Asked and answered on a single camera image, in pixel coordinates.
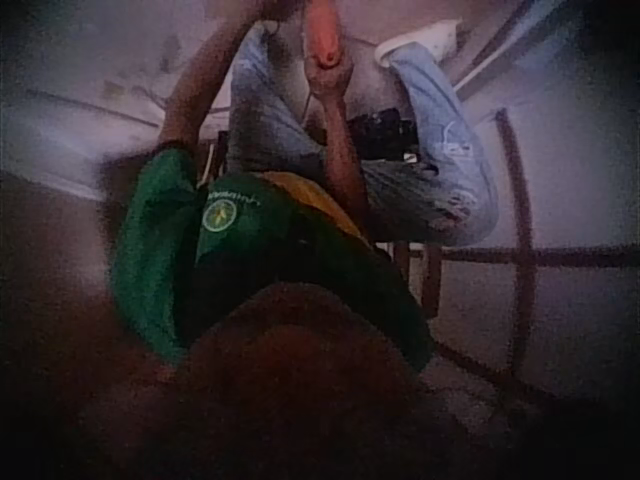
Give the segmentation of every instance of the logo patch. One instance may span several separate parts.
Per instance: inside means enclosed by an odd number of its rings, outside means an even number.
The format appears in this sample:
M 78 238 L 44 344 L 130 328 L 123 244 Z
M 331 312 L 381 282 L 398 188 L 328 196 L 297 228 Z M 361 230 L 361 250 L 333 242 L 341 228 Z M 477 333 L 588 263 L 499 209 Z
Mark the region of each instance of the logo patch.
M 222 232 L 233 224 L 238 215 L 238 207 L 231 200 L 221 199 L 213 202 L 202 218 L 202 224 L 210 232 Z

